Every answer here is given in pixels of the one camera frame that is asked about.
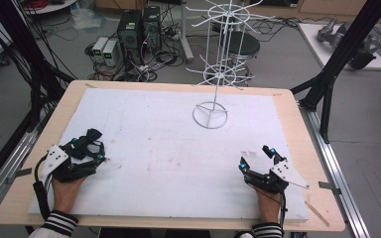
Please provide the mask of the black round stool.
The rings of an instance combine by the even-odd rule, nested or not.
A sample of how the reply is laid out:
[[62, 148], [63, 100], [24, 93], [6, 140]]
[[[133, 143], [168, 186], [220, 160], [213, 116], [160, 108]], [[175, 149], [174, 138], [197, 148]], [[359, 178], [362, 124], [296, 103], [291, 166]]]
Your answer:
[[253, 77], [246, 62], [256, 59], [260, 49], [260, 43], [255, 37], [240, 31], [230, 31], [227, 36], [222, 35], [219, 39], [219, 50], [226, 54], [227, 65], [234, 67], [236, 72], [245, 71], [243, 76], [239, 76], [240, 81]]

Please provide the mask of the white foam mat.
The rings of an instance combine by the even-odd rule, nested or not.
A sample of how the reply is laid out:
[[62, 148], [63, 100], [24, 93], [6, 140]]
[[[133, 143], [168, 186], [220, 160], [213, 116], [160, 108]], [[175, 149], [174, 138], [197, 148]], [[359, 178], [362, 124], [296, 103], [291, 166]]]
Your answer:
[[88, 88], [61, 141], [101, 132], [106, 161], [82, 185], [76, 215], [253, 219], [238, 166], [265, 173], [263, 146], [290, 155], [276, 95]]

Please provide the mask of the aluminium rail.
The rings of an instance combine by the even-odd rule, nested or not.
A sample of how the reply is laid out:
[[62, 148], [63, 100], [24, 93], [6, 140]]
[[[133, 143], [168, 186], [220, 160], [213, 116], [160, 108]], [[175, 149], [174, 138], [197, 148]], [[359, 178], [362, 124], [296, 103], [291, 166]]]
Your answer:
[[300, 111], [311, 133], [313, 142], [317, 146], [317, 153], [324, 165], [325, 173], [330, 179], [332, 191], [342, 210], [344, 222], [349, 226], [354, 238], [371, 238], [332, 146], [325, 141], [319, 132], [320, 120], [318, 114], [303, 107], [300, 107]]
[[15, 132], [0, 151], [0, 196], [10, 184], [5, 179], [14, 172], [22, 170], [33, 146], [36, 144], [47, 121], [49, 112], [42, 110], [37, 118], [33, 120], [33, 112], [29, 111]]

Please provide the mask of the person's left hand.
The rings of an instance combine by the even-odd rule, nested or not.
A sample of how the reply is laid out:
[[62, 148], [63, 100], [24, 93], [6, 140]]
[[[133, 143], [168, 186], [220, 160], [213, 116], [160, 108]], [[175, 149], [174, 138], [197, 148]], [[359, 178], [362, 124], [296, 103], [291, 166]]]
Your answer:
[[79, 189], [85, 178], [76, 179], [70, 182], [60, 182], [57, 179], [52, 181], [54, 192], [54, 210], [70, 213], [74, 207]]

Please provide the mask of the grey bench power supply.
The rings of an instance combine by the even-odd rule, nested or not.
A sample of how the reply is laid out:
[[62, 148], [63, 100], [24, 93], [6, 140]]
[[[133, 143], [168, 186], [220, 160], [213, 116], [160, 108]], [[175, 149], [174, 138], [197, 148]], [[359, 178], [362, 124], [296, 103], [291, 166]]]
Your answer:
[[91, 49], [93, 53], [93, 58], [98, 63], [104, 63], [103, 50], [107, 42], [107, 37], [100, 37]]
[[117, 42], [109, 40], [103, 50], [103, 57], [107, 66], [116, 66], [119, 60], [119, 51]]

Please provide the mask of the person's right hand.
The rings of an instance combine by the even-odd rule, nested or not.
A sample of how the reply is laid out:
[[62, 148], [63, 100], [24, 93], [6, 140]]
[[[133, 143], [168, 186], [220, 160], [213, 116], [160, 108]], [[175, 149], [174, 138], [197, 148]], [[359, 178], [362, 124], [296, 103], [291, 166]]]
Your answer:
[[262, 223], [278, 223], [281, 209], [281, 195], [269, 193], [260, 188], [255, 189], [259, 209], [259, 217]]

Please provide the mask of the wooden table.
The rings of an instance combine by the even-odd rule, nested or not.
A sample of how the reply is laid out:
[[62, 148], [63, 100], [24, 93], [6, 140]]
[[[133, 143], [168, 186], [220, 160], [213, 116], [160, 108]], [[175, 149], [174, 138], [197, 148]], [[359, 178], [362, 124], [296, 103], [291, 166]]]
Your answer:
[[[139, 83], [76, 80], [66, 90], [56, 111], [39, 137], [24, 167], [27, 169], [35, 165], [45, 150], [59, 139], [72, 117], [77, 105], [88, 89], [135, 89], [156, 92], [202, 92], [208, 93], [213, 88], [208, 85], [166, 84], [166, 83]], [[235, 89], [222, 87], [221, 93], [235, 95], [265, 95], [274, 100], [279, 120], [284, 129], [286, 144], [289, 147], [289, 156], [295, 166], [305, 175], [311, 188], [303, 192], [303, 207], [308, 210], [310, 219], [307, 221], [287, 221], [284, 227], [289, 231], [321, 231], [339, 232], [345, 224], [338, 205], [331, 191], [320, 188], [318, 183], [325, 181], [326, 176], [321, 167], [317, 152], [314, 148], [307, 126], [301, 116], [293, 94], [288, 89], [246, 87]], [[39, 225], [43, 218], [39, 214], [30, 214], [28, 208], [34, 197], [32, 183], [34, 177], [27, 175], [18, 177], [10, 186], [0, 204], [0, 224], [3, 225]], [[329, 222], [326, 227], [305, 205], [310, 203]], [[187, 228], [187, 229], [227, 229], [244, 230], [251, 226], [250, 219], [226, 218], [175, 218], [175, 217], [122, 217], [122, 216], [82, 216], [81, 226], [126, 226], [149, 228]]]

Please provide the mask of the grey stand leg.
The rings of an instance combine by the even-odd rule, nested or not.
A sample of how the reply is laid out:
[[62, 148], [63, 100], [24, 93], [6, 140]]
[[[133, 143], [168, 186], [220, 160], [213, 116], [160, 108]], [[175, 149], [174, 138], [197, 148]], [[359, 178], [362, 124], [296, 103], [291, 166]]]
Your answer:
[[183, 51], [186, 57], [186, 63], [191, 63], [193, 61], [193, 54], [191, 51], [191, 46], [187, 38], [187, 0], [181, 1], [181, 31], [180, 31], [180, 41], [183, 47]]

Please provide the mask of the grey metal clamp bracket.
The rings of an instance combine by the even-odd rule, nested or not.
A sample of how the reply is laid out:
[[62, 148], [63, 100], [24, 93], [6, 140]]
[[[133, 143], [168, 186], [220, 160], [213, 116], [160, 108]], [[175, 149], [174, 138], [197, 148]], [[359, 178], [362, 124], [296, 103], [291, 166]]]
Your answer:
[[334, 186], [332, 183], [330, 182], [324, 182], [324, 181], [320, 181], [318, 183], [318, 186], [320, 188], [323, 188], [323, 189], [329, 189], [334, 195], [340, 195], [341, 194], [341, 189]]
[[16, 178], [27, 176], [27, 175], [30, 175], [31, 173], [32, 173], [31, 168], [18, 170], [16, 172], [14, 172], [11, 176], [7, 177], [5, 179], [5, 183], [6, 184], [12, 184]]

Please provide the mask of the large black computer tower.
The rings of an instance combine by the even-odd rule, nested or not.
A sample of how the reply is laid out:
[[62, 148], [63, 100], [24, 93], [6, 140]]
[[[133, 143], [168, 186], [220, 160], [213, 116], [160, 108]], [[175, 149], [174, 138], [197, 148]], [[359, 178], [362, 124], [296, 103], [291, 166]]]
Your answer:
[[120, 18], [117, 35], [123, 58], [141, 64], [140, 50], [143, 43], [141, 10], [125, 10]]

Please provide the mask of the black metal frame post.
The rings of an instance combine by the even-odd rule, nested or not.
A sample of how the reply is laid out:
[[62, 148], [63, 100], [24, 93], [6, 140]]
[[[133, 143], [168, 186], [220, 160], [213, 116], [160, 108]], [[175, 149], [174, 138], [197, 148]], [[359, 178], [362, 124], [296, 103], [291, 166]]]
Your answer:
[[40, 23], [29, 19], [22, 0], [0, 0], [0, 46], [30, 86], [28, 128], [42, 123], [42, 113], [51, 115], [67, 86], [76, 80], [60, 70], [61, 60], [50, 47]]
[[322, 70], [312, 79], [291, 89], [297, 94], [306, 89], [308, 94], [300, 100], [302, 107], [308, 111], [316, 111], [318, 103], [323, 100], [319, 123], [319, 134], [328, 144], [328, 124], [333, 86], [341, 71], [356, 53], [360, 43], [370, 33], [381, 18], [381, 0], [366, 0], [365, 4], [353, 20], [341, 43], [336, 47]]

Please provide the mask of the small black computer tower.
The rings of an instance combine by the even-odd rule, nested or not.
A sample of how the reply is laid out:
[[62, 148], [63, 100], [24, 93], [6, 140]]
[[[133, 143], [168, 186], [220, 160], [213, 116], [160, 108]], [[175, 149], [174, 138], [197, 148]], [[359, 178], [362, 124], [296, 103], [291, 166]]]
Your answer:
[[160, 14], [159, 6], [146, 6], [143, 11], [144, 42], [153, 53], [161, 49]]

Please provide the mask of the white floor platform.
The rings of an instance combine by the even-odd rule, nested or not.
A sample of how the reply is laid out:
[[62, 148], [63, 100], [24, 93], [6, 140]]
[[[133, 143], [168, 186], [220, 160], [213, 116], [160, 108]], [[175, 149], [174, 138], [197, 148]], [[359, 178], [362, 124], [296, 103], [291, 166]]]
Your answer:
[[[328, 62], [334, 51], [334, 48], [328, 42], [321, 43], [317, 39], [318, 31], [323, 27], [324, 24], [299, 24], [302, 35], [309, 43], [311, 50], [314, 52], [321, 66], [324, 66]], [[373, 56], [375, 56], [375, 59], [373, 59], [364, 70], [381, 71], [381, 57], [378, 53], [374, 53]]]

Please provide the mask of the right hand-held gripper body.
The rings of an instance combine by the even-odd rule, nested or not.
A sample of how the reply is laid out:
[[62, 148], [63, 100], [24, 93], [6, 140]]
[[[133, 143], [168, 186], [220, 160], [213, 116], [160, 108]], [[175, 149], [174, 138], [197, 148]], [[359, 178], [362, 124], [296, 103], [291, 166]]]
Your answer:
[[283, 192], [289, 184], [310, 188], [307, 181], [288, 160], [273, 166], [266, 174], [259, 174], [250, 169], [243, 177], [247, 184], [274, 194]]

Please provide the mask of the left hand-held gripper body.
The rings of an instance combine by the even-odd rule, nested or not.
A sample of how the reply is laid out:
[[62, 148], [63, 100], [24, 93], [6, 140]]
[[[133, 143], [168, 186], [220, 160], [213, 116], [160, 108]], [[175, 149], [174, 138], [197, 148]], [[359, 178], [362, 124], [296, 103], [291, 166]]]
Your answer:
[[71, 182], [96, 173], [94, 161], [75, 164], [60, 146], [52, 145], [45, 157], [44, 166], [40, 172], [40, 181], [49, 176], [60, 182]]

